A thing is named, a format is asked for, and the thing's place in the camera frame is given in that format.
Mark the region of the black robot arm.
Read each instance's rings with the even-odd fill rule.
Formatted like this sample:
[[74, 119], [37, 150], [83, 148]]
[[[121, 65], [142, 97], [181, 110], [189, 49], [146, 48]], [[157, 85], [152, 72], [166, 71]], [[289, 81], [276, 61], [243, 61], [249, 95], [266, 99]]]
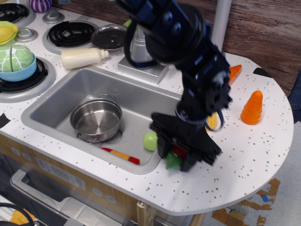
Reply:
[[[115, 4], [132, 20], [124, 45], [127, 61], [136, 68], [173, 64], [182, 73], [183, 94], [175, 115], [151, 116], [159, 156], [166, 158], [171, 151], [184, 154], [183, 172], [198, 161], [213, 164], [221, 149], [208, 136], [206, 120], [213, 113], [221, 115], [231, 97], [230, 66], [211, 42], [210, 24], [194, 6], [174, 0], [117, 0]], [[129, 54], [137, 26], [145, 33], [150, 62], [136, 62]]]

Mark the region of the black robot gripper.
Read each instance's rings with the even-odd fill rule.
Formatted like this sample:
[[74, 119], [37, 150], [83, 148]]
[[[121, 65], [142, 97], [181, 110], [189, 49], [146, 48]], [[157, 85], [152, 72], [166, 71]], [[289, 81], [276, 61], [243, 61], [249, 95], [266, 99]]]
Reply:
[[188, 172], [198, 162], [204, 161], [209, 165], [215, 162], [222, 150], [209, 137], [203, 123], [189, 124], [176, 116], [162, 113], [151, 115], [150, 129], [158, 136], [158, 154], [164, 159], [174, 145], [185, 149], [185, 156], [180, 171]]

